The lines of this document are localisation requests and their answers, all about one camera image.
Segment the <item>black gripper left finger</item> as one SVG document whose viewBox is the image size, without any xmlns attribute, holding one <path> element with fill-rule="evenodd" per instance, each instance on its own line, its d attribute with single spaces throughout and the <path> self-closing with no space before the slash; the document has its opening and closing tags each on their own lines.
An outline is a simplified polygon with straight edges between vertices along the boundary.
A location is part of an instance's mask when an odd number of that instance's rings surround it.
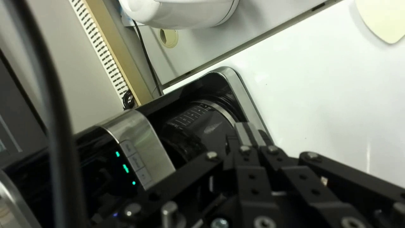
<svg viewBox="0 0 405 228">
<path fill-rule="evenodd" d="M 237 197 L 234 228 L 289 228 L 281 168 L 290 165 L 286 154 L 251 123 L 237 123 L 229 140 Z"/>
</svg>

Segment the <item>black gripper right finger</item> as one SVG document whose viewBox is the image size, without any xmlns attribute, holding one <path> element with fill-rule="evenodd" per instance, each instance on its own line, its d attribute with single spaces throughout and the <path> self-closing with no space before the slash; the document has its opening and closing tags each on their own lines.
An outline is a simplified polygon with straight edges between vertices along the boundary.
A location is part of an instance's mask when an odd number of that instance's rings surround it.
<svg viewBox="0 0 405 228">
<path fill-rule="evenodd" d="M 405 189 L 315 152 L 293 159 L 261 133 L 265 228 L 405 228 Z"/>
</svg>

